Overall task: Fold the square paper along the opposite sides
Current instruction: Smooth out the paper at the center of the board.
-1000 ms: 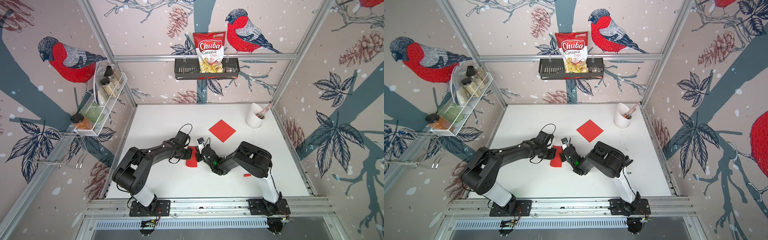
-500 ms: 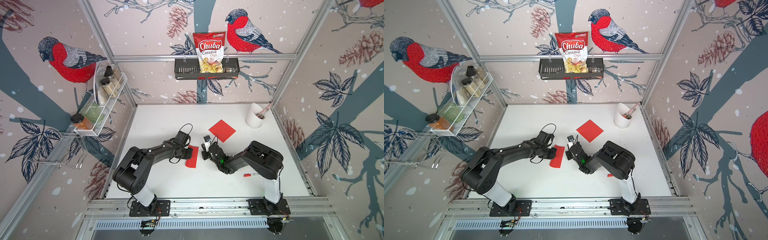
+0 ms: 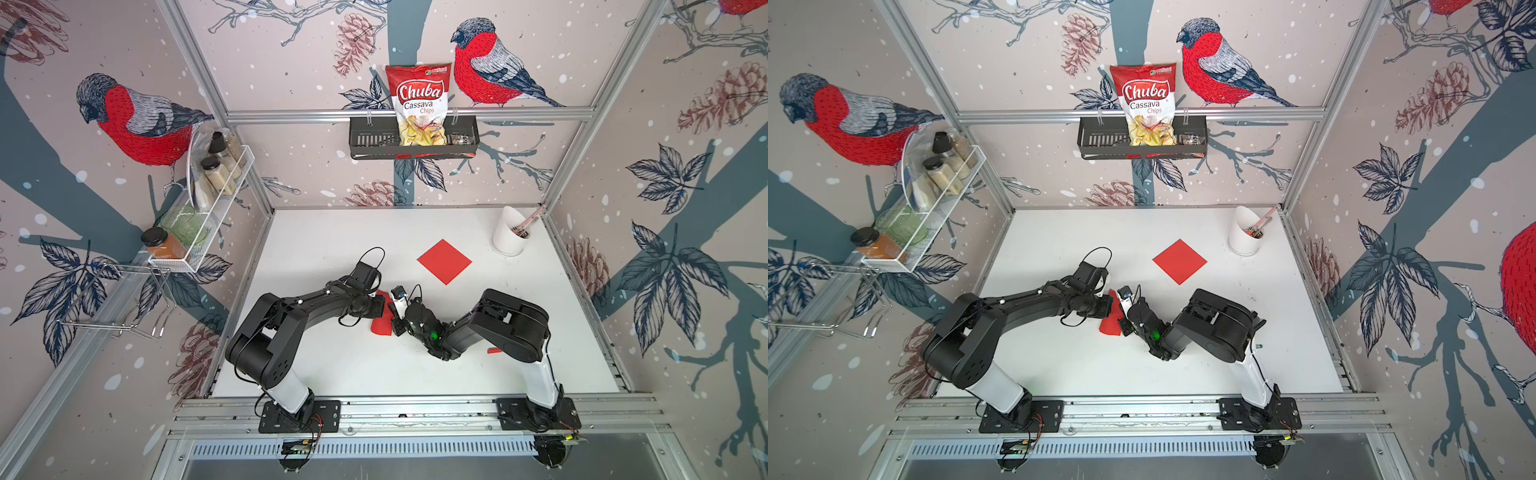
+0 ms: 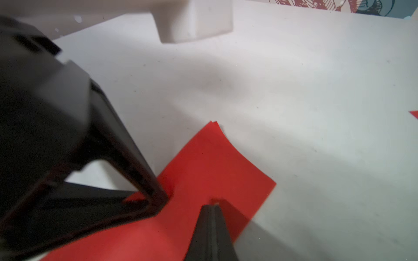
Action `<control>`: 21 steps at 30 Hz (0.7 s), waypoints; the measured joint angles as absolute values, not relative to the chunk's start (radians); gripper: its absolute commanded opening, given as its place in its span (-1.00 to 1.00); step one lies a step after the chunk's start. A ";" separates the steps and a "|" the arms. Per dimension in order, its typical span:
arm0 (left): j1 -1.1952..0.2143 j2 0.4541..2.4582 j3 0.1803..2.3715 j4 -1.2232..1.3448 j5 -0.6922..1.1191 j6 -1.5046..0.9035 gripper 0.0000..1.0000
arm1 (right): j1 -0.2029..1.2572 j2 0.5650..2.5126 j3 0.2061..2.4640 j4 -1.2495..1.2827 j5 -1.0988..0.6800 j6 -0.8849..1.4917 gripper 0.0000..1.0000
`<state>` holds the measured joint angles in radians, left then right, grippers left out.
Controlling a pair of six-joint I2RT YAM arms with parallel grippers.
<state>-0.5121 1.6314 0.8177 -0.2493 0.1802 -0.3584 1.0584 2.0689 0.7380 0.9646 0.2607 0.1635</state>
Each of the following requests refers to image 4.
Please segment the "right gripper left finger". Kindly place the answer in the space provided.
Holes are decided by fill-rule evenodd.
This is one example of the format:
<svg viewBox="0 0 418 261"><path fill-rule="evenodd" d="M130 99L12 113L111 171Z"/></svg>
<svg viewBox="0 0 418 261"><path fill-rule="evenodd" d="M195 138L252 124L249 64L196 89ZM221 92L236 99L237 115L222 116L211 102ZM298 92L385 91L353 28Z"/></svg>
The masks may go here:
<svg viewBox="0 0 418 261"><path fill-rule="evenodd" d="M202 206L185 255L185 261L215 261L216 221L215 207Z"/></svg>

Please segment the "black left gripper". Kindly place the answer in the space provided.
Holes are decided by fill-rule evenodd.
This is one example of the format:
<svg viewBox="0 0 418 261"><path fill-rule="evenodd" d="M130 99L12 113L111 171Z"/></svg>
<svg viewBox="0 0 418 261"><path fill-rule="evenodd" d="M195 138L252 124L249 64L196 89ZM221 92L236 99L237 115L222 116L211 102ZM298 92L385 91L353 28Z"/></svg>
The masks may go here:
<svg viewBox="0 0 418 261"><path fill-rule="evenodd" d="M110 101L35 27L1 17L1 208L27 199L65 157L67 172L105 160L139 192L65 183L65 206L160 209L168 202Z"/></svg>

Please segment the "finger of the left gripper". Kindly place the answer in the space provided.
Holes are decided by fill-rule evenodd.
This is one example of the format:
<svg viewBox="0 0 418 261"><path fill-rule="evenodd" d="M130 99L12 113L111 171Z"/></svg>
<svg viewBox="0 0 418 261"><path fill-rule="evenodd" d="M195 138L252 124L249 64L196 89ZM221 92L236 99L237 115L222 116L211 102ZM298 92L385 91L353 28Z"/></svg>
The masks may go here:
<svg viewBox="0 0 418 261"><path fill-rule="evenodd" d="M1 185L1 257L31 258L109 228L155 216L163 207L156 177L131 181L132 191L109 190L49 177Z"/></svg>

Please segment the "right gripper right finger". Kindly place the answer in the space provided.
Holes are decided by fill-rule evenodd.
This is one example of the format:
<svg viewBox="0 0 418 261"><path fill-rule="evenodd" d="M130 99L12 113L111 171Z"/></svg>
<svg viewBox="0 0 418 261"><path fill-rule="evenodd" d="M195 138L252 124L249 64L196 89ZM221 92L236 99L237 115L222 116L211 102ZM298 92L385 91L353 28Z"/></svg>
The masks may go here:
<svg viewBox="0 0 418 261"><path fill-rule="evenodd" d="M212 260L238 261L225 218L219 204L212 209Z"/></svg>

